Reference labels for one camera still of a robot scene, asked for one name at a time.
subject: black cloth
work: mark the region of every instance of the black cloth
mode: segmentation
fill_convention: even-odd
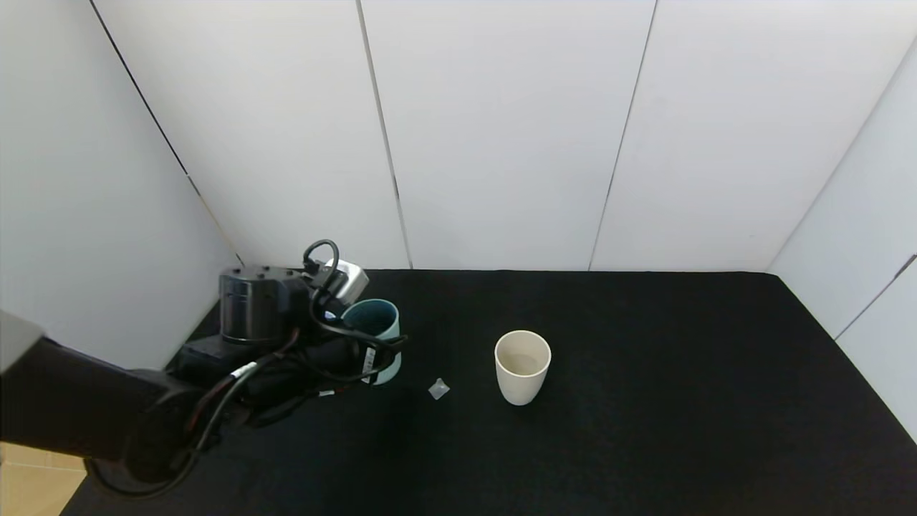
[[[161,499],[83,482],[63,514],[917,514],[917,445],[775,276],[370,277],[411,336],[391,385],[228,435]],[[494,374],[516,329],[553,351],[525,407]]]

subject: wall seam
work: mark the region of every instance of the wall seam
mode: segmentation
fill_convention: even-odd
[[[376,82],[376,67],[372,62],[372,51],[370,50],[370,35],[366,30],[366,18],[363,15],[363,2],[354,0],[357,5],[357,16],[359,17],[359,30],[363,34],[363,50],[366,51],[366,63],[370,69],[370,81],[372,82],[372,93],[376,99],[376,112],[379,114],[379,126],[382,130],[382,143],[385,145],[385,158],[389,164],[389,175],[392,178],[392,190],[395,194],[395,206],[398,208],[398,221],[401,223],[402,239],[404,240],[404,252],[407,254],[408,267],[414,269],[414,260],[411,258],[411,246],[407,240],[407,224],[404,222],[404,210],[401,204],[401,193],[398,191],[398,177],[395,175],[395,165],[392,160],[392,147],[389,144],[389,132],[385,127],[385,116],[382,114],[382,101],[379,97],[379,84]]]
[[[834,179],[834,175],[837,174],[837,170],[840,169],[841,165],[844,163],[844,161],[846,161],[847,154],[850,153],[850,150],[854,148],[854,144],[856,144],[856,141],[859,140],[860,135],[863,133],[863,129],[866,128],[866,126],[869,124],[869,121],[876,115],[876,110],[878,109],[878,105],[881,104],[882,99],[885,98],[885,95],[889,92],[889,89],[891,88],[891,86],[895,84],[895,82],[898,80],[898,76],[901,73],[901,69],[904,67],[904,63],[908,60],[908,57],[911,55],[912,52],[917,52],[917,37],[914,37],[914,40],[911,42],[911,46],[908,47],[908,49],[904,52],[904,55],[901,56],[901,61],[898,63],[898,66],[895,67],[895,72],[892,73],[891,77],[889,78],[888,83],[885,84],[885,87],[882,89],[882,93],[879,94],[878,98],[876,99],[876,103],[872,105],[872,109],[869,111],[869,114],[866,116],[866,118],[863,119],[863,124],[860,125],[860,128],[856,131],[856,135],[854,136],[854,138],[850,140],[850,143],[847,145],[847,148],[844,150],[844,154],[841,156],[841,159],[837,162],[837,165],[834,166],[834,170],[831,171],[831,174],[828,175],[828,179],[824,182],[824,185],[822,185],[822,189],[818,191],[818,195],[815,196],[815,198],[812,200],[812,203],[809,205],[808,208],[806,208],[805,213],[802,214],[802,217],[800,218],[799,222],[796,223],[796,227],[793,228],[793,231],[790,231],[790,234],[787,236],[787,240],[783,241],[783,245],[780,246],[779,251],[777,251],[777,253],[774,254],[774,257],[770,259],[770,264],[768,264],[768,268],[765,269],[765,272],[772,273],[771,269],[774,267],[774,263],[783,253],[783,250],[785,250],[787,246],[790,245],[790,241],[793,239],[793,236],[796,235],[796,232],[799,231],[800,227],[802,226],[802,222],[805,221],[807,217],[809,217],[809,214],[812,212],[812,209],[815,208],[815,205],[818,204],[819,199],[821,199],[822,195],[824,195],[824,191],[828,189],[828,185],[831,184],[831,180]]]
[[[640,65],[636,69],[636,78],[634,79],[634,90],[631,92],[630,105],[627,107],[627,116],[624,118],[624,127],[621,129],[621,139],[618,141],[618,151],[614,155],[614,164],[612,165],[612,176],[608,178],[608,190],[605,192],[605,202],[602,205],[602,214],[599,216],[599,228],[595,231],[595,241],[592,243],[592,253],[589,255],[589,264],[586,266],[587,271],[592,270],[592,262],[595,260],[595,252],[599,248],[599,237],[602,236],[602,224],[605,221],[605,211],[608,210],[608,201],[612,197],[612,184],[614,175],[618,170],[618,161],[621,158],[621,149],[624,147],[624,136],[627,134],[627,126],[630,122],[631,112],[634,109],[634,99],[636,98],[636,88],[640,84],[640,74],[643,72],[643,63],[646,60],[646,49],[649,48],[649,37],[653,33],[653,22],[656,21],[656,9],[659,7],[659,0],[653,3],[653,13],[649,16],[649,27],[646,28],[646,41],[643,43],[643,53],[640,55]]]
[[[223,226],[220,225],[219,220],[217,220],[216,217],[214,216],[214,212],[210,209],[209,206],[207,206],[207,202],[204,200],[204,196],[201,195],[201,190],[198,189],[191,175],[188,174],[188,170],[184,167],[182,158],[178,156],[178,152],[175,151],[175,147],[172,146],[171,141],[169,140],[169,137],[166,136],[166,131],[162,128],[162,125],[160,124],[159,119],[156,118],[156,114],[153,113],[152,107],[150,107],[149,102],[147,102],[147,98],[143,95],[143,92],[140,90],[140,85],[137,84],[137,79],[134,78],[134,74],[131,73],[130,68],[127,67],[127,61],[125,61],[124,55],[121,53],[121,50],[117,47],[117,44],[115,44],[115,38],[112,36],[111,31],[108,30],[108,26],[105,24],[105,20],[102,18],[102,14],[99,12],[98,7],[95,5],[95,0],[89,0],[89,5],[92,6],[93,11],[95,12],[95,18],[99,20],[99,25],[101,25],[102,30],[105,31],[105,35],[108,37],[108,42],[111,44],[112,49],[115,50],[115,54],[117,54],[117,58],[121,61],[121,66],[124,67],[124,71],[127,72],[127,77],[130,78],[130,82],[134,85],[134,89],[137,91],[137,95],[139,95],[140,100],[143,101],[143,106],[146,107],[147,112],[149,113],[149,117],[153,119],[153,123],[156,124],[156,129],[160,131],[160,135],[162,136],[162,139],[165,140],[166,145],[169,146],[169,150],[171,151],[172,156],[175,158],[175,161],[182,168],[182,172],[184,172],[185,178],[188,179],[188,183],[191,185],[191,188],[194,189],[194,192],[197,194],[197,198],[200,199],[201,204],[204,205],[204,209],[207,211],[207,215],[209,215],[210,219],[214,222],[214,224],[216,224],[216,230],[219,231],[220,237],[222,237],[223,242],[226,244],[229,250],[233,254],[235,254],[236,259],[238,259],[238,261],[244,265],[245,262],[243,262],[242,258],[239,256],[238,251],[236,250],[236,246],[233,245],[233,242],[229,239],[229,236],[223,230]]]

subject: white backdrop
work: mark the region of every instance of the white backdrop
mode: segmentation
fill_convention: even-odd
[[[237,264],[86,2],[0,3],[0,308],[162,367]]]
[[[917,42],[770,271],[836,337],[915,253]]]
[[[273,264],[766,270],[917,35],[907,0],[98,4]]]

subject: black cable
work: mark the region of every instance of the black cable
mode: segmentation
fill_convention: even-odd
[[[330,294],[331,293],[329,288],[331,287],[331,282],[334,280],[334,272],[337,270],[337,264],[340,262],[340,250],[338,249],[337,244],[334,243],[334,241],[324,239],[324,240],[313,242],[312,245],[307,247],[305,251],[303,252],[303,267],[306,267],[306,269],[308,269],[310,256],[312,256],[312,253],[316,249],[318,249],[319,247],[323,245],[327,245],[328,247],[331,248],[331,253],[332,253],[331,270],[329,271],[328,276],[325,278],[325,282],[316,289],[315,294],[312,296],[312,300],[309,302],[309,315],[312,318],[312,320],[315,322],[315,324],[317,324],[320,328],[322,328],[325,331],[330,331],[338,335],[343,335],[345,337],[351,337],[353,339],[357,339],[358,341],[365,342],[369,347],[377,351],[379,350],[380,347],[385,348],[393,353],[398,353],[399,351],[401,351],[399,346],[407,339],[407,337],[404,337],[404,336],[396,337],[394,339],[391,339],[390,341],[384,341],[382,339],[379,339],[373,335],[369,335],[368,333],[364,333],[362,331],[353,330],[351,328],[339,328],[338,326],[327,324],[327,321],[324,320],[324,316],[318,313],[319,296],[321,294]]]
[[[283,355],[280,352],[269,353],[269,354],[262,356],[256,362],[250,363],[253,365],[248,370],[246,370],[244,373],[242,373],[241,376],[239,376],[236,383],[234,383],[232,387],[229,388],[226,395],[220,399],[219,404],[216,405],[216,409],[214,410],[213,415],[210,417],[210,420],[207,422],[207,426],[204,427],[204,431],[201,432],[201,437],[198,439],[197,445],[188,454],[188,458],[187,460],[185,460],[184,464],[182,465],[182,469],[179,470],[175,478],[173,478],[169,482],[161,486],[151,488],[151,489],[146,489],[146,490],[122,489],[122,488],[112,485],[107,479],[105,479],[105,476],[103,476],[102,472],[99,470],[98,464],[96,464],[93,459],[87,457],[83,459],[83,464],[86,466],[86,473],[88,474],[88,477],[91,478],[92,481],[96,484],[96,486],[98,486],[105,493],[119,497],[119,498],[124,498],[124,499],[135,499],[135,500],[153,499],[153,498],[156,498],[172,490],[173,488],[181,484],[185,480],[186,477],[188,477],[188,474],[191,473],[191,470],[193,469],[194,465],[197,464],[197,460],[200,458],[201,452],[204,450],[204,447],[207,444],[207,439],[210,437],[210,433],[214,430],[216,425],[222,419],[223,411],[226,409],[226,404],[229,403],[229,400],[232,399],[236,395],[236,393],[238,393],[238,391],[243,386],[245,386],[245,384],[254,375],[256,375],[261,369],[263,369],[264,366],[282,357]]]

